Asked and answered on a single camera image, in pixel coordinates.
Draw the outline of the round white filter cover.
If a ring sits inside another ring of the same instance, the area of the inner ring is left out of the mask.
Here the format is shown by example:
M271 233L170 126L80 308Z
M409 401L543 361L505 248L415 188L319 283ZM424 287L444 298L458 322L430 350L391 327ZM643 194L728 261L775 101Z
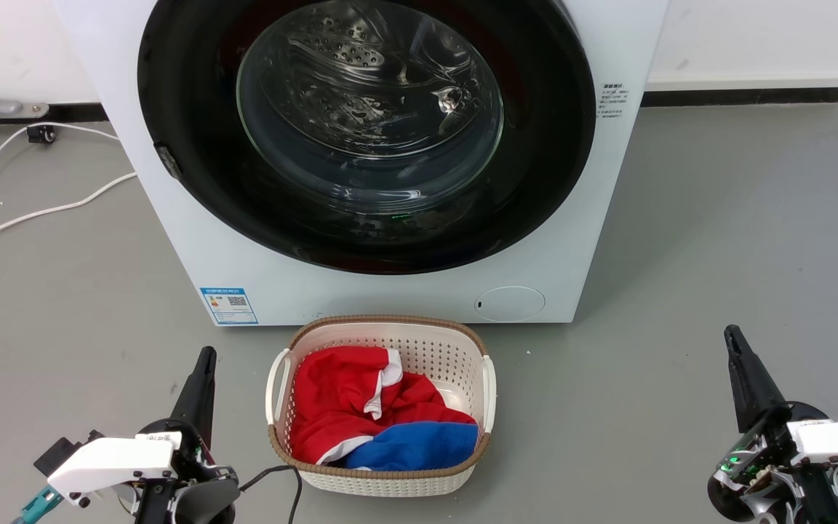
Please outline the round white filter cover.
M513 324L533 319L543 311L546 298L524 286L503 286L481 294L474 303L476 314L488 322Z

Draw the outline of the black round glass washer door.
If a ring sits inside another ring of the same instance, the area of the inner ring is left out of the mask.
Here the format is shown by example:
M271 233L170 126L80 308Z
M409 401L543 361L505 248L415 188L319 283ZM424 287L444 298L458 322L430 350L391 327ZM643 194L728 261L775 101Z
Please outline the black round glass washer door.
M462 33L492 69L502 132L479 148L370 159L292 130L259 147L236 102L243 57L294 9L326 0L158 0L137 90L159 158L253 242L336 271L416 274L498 253L575 188L596 135L586 51L553 0L387 0Z

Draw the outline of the white front-load washing machine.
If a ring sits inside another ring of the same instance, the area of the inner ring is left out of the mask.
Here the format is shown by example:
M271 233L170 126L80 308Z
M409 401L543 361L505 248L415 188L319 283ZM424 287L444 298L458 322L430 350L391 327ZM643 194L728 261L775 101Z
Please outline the white front-load washing machine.
M586 51L596 93L605 82L631 90L626 115L597 119L582 176L561 207L505 250L463 266L416 274L336 271L253 242L216 218L172 177L154 149L137 90L137 58L158 0L53 0L137 179L196 294L244 288L260 326L305 325L336 315L391 314L488 322L475 300L503 286L546 298L525 322L575 317L671 0L553 0Z

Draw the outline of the blue garment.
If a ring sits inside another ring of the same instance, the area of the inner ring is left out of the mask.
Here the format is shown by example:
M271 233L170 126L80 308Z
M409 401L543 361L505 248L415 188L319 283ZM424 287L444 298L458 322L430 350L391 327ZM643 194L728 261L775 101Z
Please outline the blue garment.
M386 428L336 461L339 467L411 472L458 467L478 444L476 424L413 422Z

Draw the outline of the blue energy label sticker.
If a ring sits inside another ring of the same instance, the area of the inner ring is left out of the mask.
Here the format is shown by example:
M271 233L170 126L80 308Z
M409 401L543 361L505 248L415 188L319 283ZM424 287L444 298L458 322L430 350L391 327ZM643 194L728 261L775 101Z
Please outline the blue energy label sticker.
M217 326L259 325L244 288L200 287L199 294Z

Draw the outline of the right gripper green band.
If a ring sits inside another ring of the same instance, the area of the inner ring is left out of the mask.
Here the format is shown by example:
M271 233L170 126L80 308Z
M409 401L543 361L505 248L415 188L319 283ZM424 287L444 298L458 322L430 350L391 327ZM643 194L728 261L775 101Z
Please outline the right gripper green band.
M712 507L742 524L838 524L832 466L789 463L792 421L829 420L804 402L787 402L741 328L724 331L739 441L707 482Z

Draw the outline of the red garment white trim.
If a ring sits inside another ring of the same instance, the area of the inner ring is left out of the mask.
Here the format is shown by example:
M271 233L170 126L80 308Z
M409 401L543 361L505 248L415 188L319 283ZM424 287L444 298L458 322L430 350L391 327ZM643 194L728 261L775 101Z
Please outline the red garment white trim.
M339 467L336 461L396 424L476 424L449 408L428 377L405 371L395 349L343 346L314 352L297 368L293 392L290 455L307 464Z

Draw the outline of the white laundry basket brown rim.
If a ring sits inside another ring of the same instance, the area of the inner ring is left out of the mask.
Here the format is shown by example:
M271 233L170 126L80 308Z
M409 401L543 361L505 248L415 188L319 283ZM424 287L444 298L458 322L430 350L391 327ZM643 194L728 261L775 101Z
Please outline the white laundry basket brown rim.
M395 349L405 371L428 377L449 408L476 421L478 438L471 457L458 467L411 472L346 469L295 460L289 433L297 368L314 352L343 346ZM490 444L497 404L495 366L480 337L468 326L425 317L327 317L303 326L277 355L267 378L267 431L277 457L319 490L393 498L442 496L459 490L471 477Z

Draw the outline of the small printed text sticker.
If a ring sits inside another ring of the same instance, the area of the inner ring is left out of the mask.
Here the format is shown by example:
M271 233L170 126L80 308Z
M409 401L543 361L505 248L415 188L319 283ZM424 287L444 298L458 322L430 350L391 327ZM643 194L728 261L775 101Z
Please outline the small printed text sticker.
M596 93L596 118L617 119L626 115L631 90L620 82L605 82Z

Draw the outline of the black round left gripper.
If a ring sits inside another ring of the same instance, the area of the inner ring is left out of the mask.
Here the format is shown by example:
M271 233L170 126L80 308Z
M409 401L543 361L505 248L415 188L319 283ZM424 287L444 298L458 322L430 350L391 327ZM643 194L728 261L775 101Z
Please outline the black round left gripper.
M203 347L183 384L172 415L142 428L137 439L166 440L174 445L172 471L187 483L227 480L237 484L234 468L216 464L210 452L214 420L215 369L218 354Z

